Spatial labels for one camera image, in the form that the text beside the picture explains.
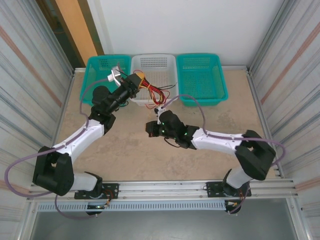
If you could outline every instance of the white plastic basket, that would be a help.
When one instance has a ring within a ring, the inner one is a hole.
[[[160,88],[168,85],[175,85],[168,89],[170,96],[167,102],[179,94],[176,58],[170,54],[142,54],[136,55],[131,60],[131,74],[135,70],[141,70],[147,81]],[[139,106],[153,104],[149,91],[141,89],[136,98],[131,99]]]

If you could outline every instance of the corrugated metal wall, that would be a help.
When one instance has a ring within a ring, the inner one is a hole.
[[[320,1],[290,1],[250,67],[273,139],[288,150],[303,213],[320,238]]]
[[[51,146],[72,79],[72,68],[32,0],[0,1],[0,239],[14,237],[25,198],[4,183],[7,166]],[[9,179],[28,192],[35,159],[12,169]]]

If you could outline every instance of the teal plastic basket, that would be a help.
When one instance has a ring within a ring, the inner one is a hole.
[[[176,57],[176,67],[179,94],[191,95],[201,106],[215,106],[228,99],[224,73],[216,54],[182,54]],[[180,99],[185,106],[197,106],[190,98]]]
[[[118,64],[125,74],[130,74],[131,57],[128,55],[103,55],[90,57],[85,69],[83,84],[80,93],[80,100],[86,88],[90,84],[98,80],[106,79],[108,75],[111,74],[111,69]],[[93,106],[93,91],[98,86],[106,86],[111,93],[118,87],[114,81],[104,81],[97,83],[86,92],[83,103]]]

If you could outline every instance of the white wall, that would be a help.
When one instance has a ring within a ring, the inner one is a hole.
[[[248,65],[283,0],[88,0],[105,54],[216,53]]]

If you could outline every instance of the plastic basket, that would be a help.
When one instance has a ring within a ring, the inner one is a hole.
[[[167,101],[178,95],[179,89],[175,56],[170,54],[136,55],[131,61],[131,74],[134,70],[143,71],[148,82],[156,87],[175,85],[175,87],[168,90],[170,96]],[[131,99],[131,101],[139,106],[153,104],[147,89],[141,89],[136,95],[136,98]]]
[[[90,57],[85,69],[80,100],[86,88],[90,84],[98,80],[106,79],[108,75],[111,74],[111,69],[118,64],[125,74],[128,75],[130,73],[131,57],[128,55],[103,55]],[[106,86],[111,93],[118,87],[114,81],[97,83],[87,91],[84,96],[83,103],[93,106],[93,91],[98,86]]]
[[[197,53],[177,56],[179,94],[188,94],[201,106],[215,106],[228,99],[227,85],[220,59],[215,54]],[[181,97],[185,106],[197,106],[187,97]]]

